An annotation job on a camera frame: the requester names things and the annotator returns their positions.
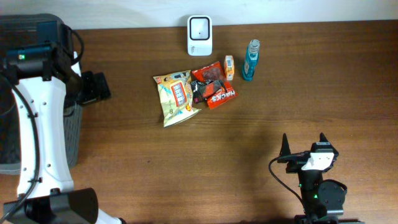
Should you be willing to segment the yellow snack bag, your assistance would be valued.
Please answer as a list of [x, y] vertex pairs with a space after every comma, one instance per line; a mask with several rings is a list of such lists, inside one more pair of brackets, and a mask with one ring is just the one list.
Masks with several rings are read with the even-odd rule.
[[190, 74], [190, 70], [184, 70], [153, 77], [157, 83], [165, 128], [188, 120], [201, 111], [193, 107]]

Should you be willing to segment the blue mouthwash bottle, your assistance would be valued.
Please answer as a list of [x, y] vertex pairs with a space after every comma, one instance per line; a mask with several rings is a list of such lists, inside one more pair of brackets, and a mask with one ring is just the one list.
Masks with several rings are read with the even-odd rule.
[[260, 50], [260, 41], [257, 39], [253, 39], [248, 44], [246, 49], [246, 56], [244, 59], [243, 65], [243, 78], [246, 81], [252, 81], [255, 68], [259, 61], [259, 50]]

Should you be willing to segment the small orange box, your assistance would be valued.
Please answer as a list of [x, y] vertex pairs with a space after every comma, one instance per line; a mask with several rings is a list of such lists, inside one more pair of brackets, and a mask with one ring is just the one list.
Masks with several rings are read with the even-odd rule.
[[228, 81], [232, 81], [234, 79], [235, 66], [234, 66], [234, 58], [232, 55], [226, 55], [224, 58], [224, 74]]

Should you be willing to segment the black red snack packet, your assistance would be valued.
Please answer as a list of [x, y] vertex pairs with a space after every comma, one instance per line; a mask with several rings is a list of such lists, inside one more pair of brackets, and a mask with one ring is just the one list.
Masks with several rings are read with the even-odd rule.
[[193, 92], [193, 101], [195, 103], [201, 103], [213, 96], [217, 91], [227, 91], [226, 86], [222, 80], [207, 80], [205, 83], [195, 80], [190, 84]]

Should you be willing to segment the red candy bag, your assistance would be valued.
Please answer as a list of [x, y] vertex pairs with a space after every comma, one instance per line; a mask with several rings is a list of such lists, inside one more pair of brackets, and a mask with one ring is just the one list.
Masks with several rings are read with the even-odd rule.
[[194, 70], [192, 75], [199, 82], [205, 83], [207, 80], [222, 80], [226, 86], [227, 91], [219, 90], [213, 96], [203, 101], [207, 103], [209, 109], [214, 109], [238, 95], [230, 82], [227, 81], [220, 62], [215, 62], [199, 70]]

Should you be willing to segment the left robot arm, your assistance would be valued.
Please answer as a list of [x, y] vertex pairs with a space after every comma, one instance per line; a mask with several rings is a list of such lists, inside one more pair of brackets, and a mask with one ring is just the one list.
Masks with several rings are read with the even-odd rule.
[[109, 98], [106, 78], [80, 70], [79, 35], [63, 22], [39, 22], [36, 32], [36, 44], [6, 52], [1, 72], [16, 100], [21, 140], [18, 199], [4, 204], [2, 221], [122, 223], [99, 208], [94, 189], [74, 188], [65, 145], [65, 109]]

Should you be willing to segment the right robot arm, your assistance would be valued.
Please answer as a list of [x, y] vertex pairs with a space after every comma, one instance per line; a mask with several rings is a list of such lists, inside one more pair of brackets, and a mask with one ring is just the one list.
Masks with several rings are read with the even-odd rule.
[[[279, 156], [270, 161], [269, 172], [288, 191], [293, 193], [303, 207], [303, 215], [296, 215], [294, 223], [349, 224], [361, 223], [360, 220], [341, 220], [344, 214], [343, 204], [348, 193], [345, 184], [333, 179], [324, 179], [323, 174], [333, 168], [339, 152], [332, 146], [323, 133], [314, 142], [309, 151], [293, 153], [290, 150], [287, 135], [282, 136]], [[285, 164], [288, 174], [298, 175], [298, 194], [281, 181], [272, 171], [272, 164]]]

